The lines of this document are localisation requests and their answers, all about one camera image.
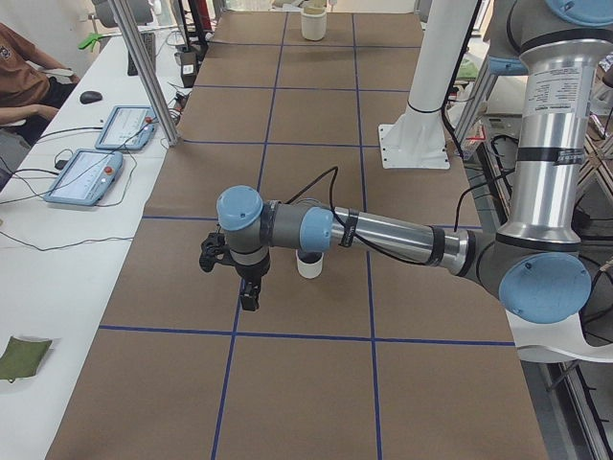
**person's arm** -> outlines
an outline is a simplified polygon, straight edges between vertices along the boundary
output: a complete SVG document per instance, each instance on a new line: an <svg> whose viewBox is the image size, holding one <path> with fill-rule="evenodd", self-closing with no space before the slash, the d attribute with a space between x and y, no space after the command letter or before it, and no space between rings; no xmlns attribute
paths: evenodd
<svg viewBox="0 0 613 460"><path fill-rule="evenodd" d="M18 122L34 115L39 115L45 120L53 120L56 114L57 109L55 107L40 103L24 105L23 107L0 107L0 125Z"/></svg>
<svg viewBox="0 0 613 460"><path fill-rule="evenodd" d="M40 65L43 69L67 69L64 64L62 64L55 58L49 56L44 51L39 50L38 48L34 50L34 52L29 56L29 58L31 62ZM77 77L76 74L73 74L70 77L70 81L72 83L78 83L80 81L80 78Z"/></svg>

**white label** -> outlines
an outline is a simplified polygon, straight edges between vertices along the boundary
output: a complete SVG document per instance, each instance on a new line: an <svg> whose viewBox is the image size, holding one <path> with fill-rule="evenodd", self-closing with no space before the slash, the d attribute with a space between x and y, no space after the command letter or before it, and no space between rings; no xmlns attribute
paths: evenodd
<svg viewBox="0 0 613 460"><path fill-rule="evenodd" d="M581 67L563 67L530 75L524 116L575 113L581 90L581 77Z"/></svg>

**black mouse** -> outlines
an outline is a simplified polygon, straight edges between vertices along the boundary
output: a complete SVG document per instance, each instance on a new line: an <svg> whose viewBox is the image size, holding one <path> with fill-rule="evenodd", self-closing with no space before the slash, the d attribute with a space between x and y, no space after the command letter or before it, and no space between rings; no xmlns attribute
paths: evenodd
<svg viewBox="0 0 613 460"><path fill-rule="evenodd" d="M96 103L102 100L102 94L98 91L85 91L81 93L79 100L81 104Z"/></svg>

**green pouch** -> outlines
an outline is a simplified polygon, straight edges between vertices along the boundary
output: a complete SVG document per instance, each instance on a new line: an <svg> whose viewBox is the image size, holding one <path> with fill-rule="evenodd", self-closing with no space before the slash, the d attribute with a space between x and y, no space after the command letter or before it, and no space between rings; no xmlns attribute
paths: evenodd
<svg viewBox="0 0 613 460"><path fill-rule="evenodd" d="M0 357L0 380L13 383L36 375L36 369L51 346L51 340L31 342L11 337L9 345Z"/></svg>

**white desk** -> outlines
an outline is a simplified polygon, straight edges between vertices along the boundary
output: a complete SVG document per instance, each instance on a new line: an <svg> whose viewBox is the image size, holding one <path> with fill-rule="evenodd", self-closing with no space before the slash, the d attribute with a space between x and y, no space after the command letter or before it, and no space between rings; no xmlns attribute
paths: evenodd
<svg viewBox="0 0 613 460"><path fill-rule="evenodd" d="M174 49L164 44L169 31L157 37L157 75L167 101L181 85ZM71 127L101 127L112 107L118 104L149 104L140 78L126 74L127 57L123 40L112 38L81 83L49 125L47 132ZM103 100L83 105L85 90L100 91ZM43 139L34 146L21 168L52 170L54 157L62 149L93 148L99 131L76 131ZM41 198L0 204L0 230L41 247L58 246L86 239L132 237L136 232L167 144L156 129L147 146L134 153L138 166L125 195L115 207L71 209L52 206ZM124 170L101 204L121 199L132 159L125 157ZM24 172L23 177L45 174ZM38 193L46 191L50 179L33 179ZM26 185L12 179L0 194L0 202L29 196ZM0 235L0 353L11 335L51 338L51 352L38 375L10 384L0 381L0 458L40 460L56 435L80 368L125 255L129 241L82 244L69 249L39 252Z"/></svg>

